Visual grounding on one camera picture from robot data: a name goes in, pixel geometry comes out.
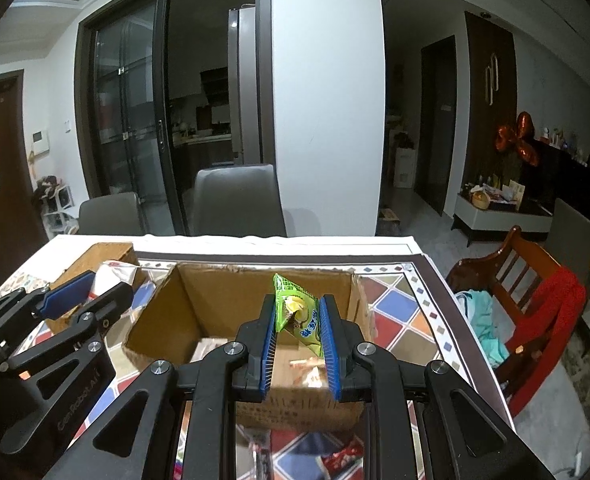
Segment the white biscuit packet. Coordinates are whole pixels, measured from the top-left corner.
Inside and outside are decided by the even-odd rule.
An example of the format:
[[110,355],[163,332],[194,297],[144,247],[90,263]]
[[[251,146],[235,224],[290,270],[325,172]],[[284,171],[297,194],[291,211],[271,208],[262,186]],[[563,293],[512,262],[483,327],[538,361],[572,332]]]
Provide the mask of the white biscuit packet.
[[93,300],[100,297],[104,292],[108,292],[109,289],[120,283],[132,286],[137,273],[138,266],[136,264],[118,260],[102,262],[94,274],[88,299]]

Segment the woven wicker basket box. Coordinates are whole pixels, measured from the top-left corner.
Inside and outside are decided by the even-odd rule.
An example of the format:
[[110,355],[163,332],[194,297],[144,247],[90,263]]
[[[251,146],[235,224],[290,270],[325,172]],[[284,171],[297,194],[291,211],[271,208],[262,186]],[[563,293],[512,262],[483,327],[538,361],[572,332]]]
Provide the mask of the woven wicker basket box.
[[63,332],[78,308],[112,286],[124,282],[135,292],[144,281],[131,243],[94,244],[50,285],[51,292],[60,286],[65,290],[44,304],[46,326],[54,335]]

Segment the red wooden chair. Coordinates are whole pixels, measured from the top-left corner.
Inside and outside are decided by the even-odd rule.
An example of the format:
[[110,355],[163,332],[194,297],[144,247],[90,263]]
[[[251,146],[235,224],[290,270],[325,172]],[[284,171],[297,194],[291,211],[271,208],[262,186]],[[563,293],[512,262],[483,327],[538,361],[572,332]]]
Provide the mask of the red wooden chair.
[[[545,248],[524,238],[522,230],[513,226],[496,252],[457,262],[447,275],[447,283],[453,292],[486,290],[508,315],[514,330],[538,285],[560,266]],[[496,368],[507,403],[509,380],[518,376],[522,367],[513,356],[508,365],[502,363]]]

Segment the grey dining chair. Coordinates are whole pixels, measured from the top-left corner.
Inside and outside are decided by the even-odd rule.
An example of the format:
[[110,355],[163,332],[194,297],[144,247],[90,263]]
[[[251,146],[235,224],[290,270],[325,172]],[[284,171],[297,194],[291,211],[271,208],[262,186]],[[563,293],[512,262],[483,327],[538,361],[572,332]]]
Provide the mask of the grey dining chair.
[[196,174],[191,233],[286,236],[274,166],[215,167]]
[[146,233],[143,214],[135,192],[91,198],[79,207],[81,235],[127,235]]

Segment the teal cloth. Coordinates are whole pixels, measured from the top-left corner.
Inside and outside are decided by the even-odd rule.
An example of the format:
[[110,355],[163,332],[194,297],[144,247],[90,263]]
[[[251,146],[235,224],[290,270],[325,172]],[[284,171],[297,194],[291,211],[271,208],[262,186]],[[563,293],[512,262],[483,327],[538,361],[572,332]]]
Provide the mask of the teal cloth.
[[466,318],[480,343],[489,365],[499,367],[509,356],[504,343],[499,339],[493,318],[493,298],[486,290],[463,290],[455,293],[458,308]]

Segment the black glass sliding door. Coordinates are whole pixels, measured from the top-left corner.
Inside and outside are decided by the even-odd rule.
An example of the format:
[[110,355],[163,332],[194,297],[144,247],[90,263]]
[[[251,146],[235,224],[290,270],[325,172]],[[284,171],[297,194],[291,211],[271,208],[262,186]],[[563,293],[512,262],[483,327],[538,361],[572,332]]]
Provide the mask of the black glass sliding door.
[[147,232],[184,233],[167,110],[168,0],[124,0],[78,27],[74,112],[90,197],[133,192]]

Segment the tan bread snack bag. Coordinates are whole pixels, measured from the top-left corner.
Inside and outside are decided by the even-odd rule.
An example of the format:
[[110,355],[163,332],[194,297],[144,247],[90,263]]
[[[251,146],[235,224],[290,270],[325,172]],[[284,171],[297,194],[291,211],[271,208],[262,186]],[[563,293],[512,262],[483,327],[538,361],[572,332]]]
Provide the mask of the tan bread snack bag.
[[275,352],[271,379],[273,388],[327,388],[324,359],[307,347],[280,344]]

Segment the grey dining chair left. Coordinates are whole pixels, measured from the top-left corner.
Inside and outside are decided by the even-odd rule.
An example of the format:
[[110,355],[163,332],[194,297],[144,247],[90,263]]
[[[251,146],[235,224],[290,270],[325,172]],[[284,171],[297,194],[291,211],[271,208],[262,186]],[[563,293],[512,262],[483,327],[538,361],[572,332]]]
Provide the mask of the grey dining chair left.
[[146,233],[143,214],[135,192],[91,198],[79,207],[81,235],[127,235]]

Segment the grey dining chair back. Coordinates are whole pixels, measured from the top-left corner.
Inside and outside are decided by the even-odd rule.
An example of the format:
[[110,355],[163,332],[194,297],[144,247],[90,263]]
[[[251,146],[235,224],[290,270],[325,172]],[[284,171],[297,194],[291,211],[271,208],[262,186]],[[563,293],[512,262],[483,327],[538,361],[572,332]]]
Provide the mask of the grey dining chair back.
[[274,166],[215,167],[196,174],[191,233],[286,236]]

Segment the red foil balloon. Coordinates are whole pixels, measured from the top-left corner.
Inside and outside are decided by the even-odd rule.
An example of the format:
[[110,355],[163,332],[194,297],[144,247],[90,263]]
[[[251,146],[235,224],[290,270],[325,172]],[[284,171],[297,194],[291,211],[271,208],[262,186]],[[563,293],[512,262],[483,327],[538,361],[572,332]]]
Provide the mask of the red foil balloon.
[[495,148],[498,152],[505,152],[508,148],[515,148],[519,158],[528,165],[536,167],[538,156],[534,146],[528,142],[535,134],[535,127],[530,113],[521,112],[514,126],[503,125],[498,128]]

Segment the white low cabinet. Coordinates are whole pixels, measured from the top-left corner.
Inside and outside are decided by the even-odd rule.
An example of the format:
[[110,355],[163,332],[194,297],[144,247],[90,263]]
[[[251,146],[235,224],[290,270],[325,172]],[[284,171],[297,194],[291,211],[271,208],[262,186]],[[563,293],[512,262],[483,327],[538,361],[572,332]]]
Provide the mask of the white low cabinet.
[[452,230],[459,230],[466,243],[503,240],[518,226],[529,240],[544,240],[552,223],[552,214],[537,206],[534,214],[502,209],[480,209],[462,193],[458,195],[452,216]]

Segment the red cloth on chair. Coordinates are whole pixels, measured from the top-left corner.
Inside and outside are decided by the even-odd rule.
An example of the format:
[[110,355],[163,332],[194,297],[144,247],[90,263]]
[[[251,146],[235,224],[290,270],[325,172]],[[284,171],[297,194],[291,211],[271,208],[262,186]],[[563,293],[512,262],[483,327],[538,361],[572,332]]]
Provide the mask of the red cloth on chair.
[[585,286],[565,266],[557,268],[536,288],[527,312],[506,342],[509,357],[523,365],[508,383],[508,407],[516,416],[561,359],[587,300]]

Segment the white shoe rack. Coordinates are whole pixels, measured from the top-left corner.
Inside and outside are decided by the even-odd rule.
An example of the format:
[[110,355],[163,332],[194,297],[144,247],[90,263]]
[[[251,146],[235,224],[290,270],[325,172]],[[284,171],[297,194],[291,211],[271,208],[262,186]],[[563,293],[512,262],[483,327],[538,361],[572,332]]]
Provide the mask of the white shoe rack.
[[74,200],[70,187],[55,176],[46,176],[37,181],[31,199],[40,214],[46,235],[70,235],[78,231],[78,219],[74,216]]

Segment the colourful checkered table mat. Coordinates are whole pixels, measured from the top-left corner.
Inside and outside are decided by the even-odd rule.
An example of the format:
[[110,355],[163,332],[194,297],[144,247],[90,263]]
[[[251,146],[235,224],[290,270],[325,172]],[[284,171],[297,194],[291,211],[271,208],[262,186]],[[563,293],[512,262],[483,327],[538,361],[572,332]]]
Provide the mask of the colourful checkered table mat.
[[[138,378],[66,446],[51,479],[167,479],[184,456],[187,479],[235,471],[239,405],[277,393],[278,298],[273,273],[179,264],[132,326],[126,347]],[[322,352],[334,405],[365,419],[365,474],[412,479],[422,454],[433,479],[509,479],[530,458],[495,410],[445,361],[417,365],[363,336],[348,304],[353,275],[295,272],[315,298],[301,328]]]

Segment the green candy packet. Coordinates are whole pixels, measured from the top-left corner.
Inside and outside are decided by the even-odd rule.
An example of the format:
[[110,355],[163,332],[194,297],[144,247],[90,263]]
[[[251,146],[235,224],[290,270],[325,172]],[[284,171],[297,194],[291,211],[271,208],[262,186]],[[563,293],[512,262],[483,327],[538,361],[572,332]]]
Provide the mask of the green candy packet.
[[273,276],[275,331],[286,330],[317,358],[323,357],[318,299],[281,274]]

